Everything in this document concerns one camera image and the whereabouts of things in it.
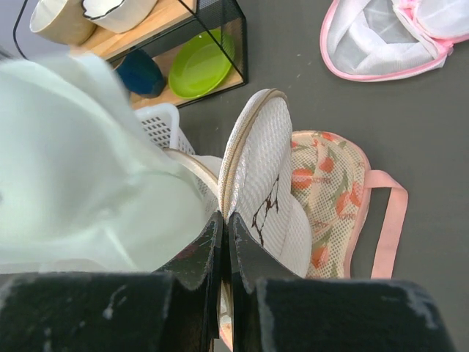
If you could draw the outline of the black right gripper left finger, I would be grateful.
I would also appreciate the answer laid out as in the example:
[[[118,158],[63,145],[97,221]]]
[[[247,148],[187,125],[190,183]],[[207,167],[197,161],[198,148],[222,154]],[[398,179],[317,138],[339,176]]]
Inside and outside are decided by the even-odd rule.
[[[223,216],[152,273],[17,274],[1,281],[3,351],[211,351]]]

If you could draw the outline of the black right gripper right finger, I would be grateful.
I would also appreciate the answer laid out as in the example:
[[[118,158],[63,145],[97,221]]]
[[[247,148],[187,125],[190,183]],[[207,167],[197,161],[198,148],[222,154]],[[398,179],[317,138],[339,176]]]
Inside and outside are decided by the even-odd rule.
[[[302,279],[237,213],[227,224],[236,351],[454,351],[436,303],[415,283]]]

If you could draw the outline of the white mesh laundry bag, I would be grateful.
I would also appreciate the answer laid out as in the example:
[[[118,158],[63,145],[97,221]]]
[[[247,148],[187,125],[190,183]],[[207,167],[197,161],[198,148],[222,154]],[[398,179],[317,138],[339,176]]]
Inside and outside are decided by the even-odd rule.
[[[240,215],[256,243],[293,274],[305,277],[312,234],[291,193],[292,122],[284,93],[263,89],[246,103],[223,158],[167,155],[197,178],[208,210]]]

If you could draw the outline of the white bra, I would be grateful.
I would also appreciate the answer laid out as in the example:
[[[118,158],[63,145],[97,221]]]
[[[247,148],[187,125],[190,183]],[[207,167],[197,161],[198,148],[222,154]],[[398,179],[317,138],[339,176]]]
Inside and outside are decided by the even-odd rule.
[[[106,62],[1,63],[1,272],[154,271],[209,216]]]

